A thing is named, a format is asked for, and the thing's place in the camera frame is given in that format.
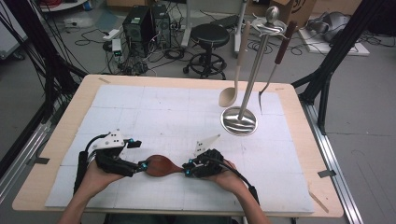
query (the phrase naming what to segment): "metal base plate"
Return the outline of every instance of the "metal base plate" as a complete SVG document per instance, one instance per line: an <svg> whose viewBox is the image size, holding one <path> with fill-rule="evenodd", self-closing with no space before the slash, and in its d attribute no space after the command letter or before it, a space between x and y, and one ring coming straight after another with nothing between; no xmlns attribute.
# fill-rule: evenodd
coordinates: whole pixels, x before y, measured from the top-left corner
<svg viewBox="0 0 396 224"><path fill-rule="evenodd" d="M238 119L240 106L225 109L220 116L221 125L224 129L234 135L246 136L256 131L258 122L254 114L246 109L241 119Z"/></svg>

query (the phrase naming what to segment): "chair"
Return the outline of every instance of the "chair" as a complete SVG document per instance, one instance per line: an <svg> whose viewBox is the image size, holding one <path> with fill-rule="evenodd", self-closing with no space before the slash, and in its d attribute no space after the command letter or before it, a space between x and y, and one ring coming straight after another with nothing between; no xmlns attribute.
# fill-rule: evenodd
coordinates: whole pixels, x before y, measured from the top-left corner
<svg viewBox="0 0 396 224"><path fill-rule="evenodd" d="M201 24L191 30L191 39L205 49L205 52L192 56L189 64L183 68L184 74L188 74L191 68L201 78L221 74L225 80L223 70L227 63L219 55L212 53L212 50L228 43L230 35L227 30L215 24Z"/></svg>

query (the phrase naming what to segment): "wooden ladle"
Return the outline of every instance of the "wooden ladle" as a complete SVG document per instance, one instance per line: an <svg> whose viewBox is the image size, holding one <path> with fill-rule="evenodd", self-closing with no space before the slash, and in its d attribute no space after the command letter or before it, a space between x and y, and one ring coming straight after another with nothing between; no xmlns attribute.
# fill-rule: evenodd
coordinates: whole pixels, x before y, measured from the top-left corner
<svg viewBox="0 0 396 224"><path fill-rule="evenodd" d="M151 176L160 177L183 171L183 168L174 165L168 158L162 155L152 155L146 161L148 161L146 173Z"/></svg>

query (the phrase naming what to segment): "cardboard box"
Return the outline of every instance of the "cardboard box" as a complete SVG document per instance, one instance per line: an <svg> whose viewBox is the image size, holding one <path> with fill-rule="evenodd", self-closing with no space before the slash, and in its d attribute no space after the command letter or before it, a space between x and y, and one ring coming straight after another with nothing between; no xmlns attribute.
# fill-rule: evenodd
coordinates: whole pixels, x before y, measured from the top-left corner
<svg viewBox="0 0 396 224"><path fill-rule="evenodd" d="M297 21L297 29L300 29L306 25L311 16L312 10L314 9L317 0L273 0L270 2L271 6L279 8L279 20L289 24L290 21Z"/></svg>
<svg viewBox="0 0 396 224"><path fill-rule="evenodd" d="M317 0L312 14L339 11L346 15L352 15L360 4L361 0Z"/></svg>
<svg viewBox="0 0 396 224"><path fill-rule="evenodd" d="M109 7L150 6L151 0L106 0Z"/></svg>

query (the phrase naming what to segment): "power strip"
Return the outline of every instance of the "power strip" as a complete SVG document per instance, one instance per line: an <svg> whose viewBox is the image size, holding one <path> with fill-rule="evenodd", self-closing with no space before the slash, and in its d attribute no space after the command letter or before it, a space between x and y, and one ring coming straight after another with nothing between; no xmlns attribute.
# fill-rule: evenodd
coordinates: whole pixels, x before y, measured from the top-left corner
<svg viewBox="0 0 396 224"><path fill-rule="evenodd" d="M110 32L108 32L108 35L103 36L103 40L110 41L114 38L114 36L116 36L119 33L120 33L120 30L113 29Z"/></svg>

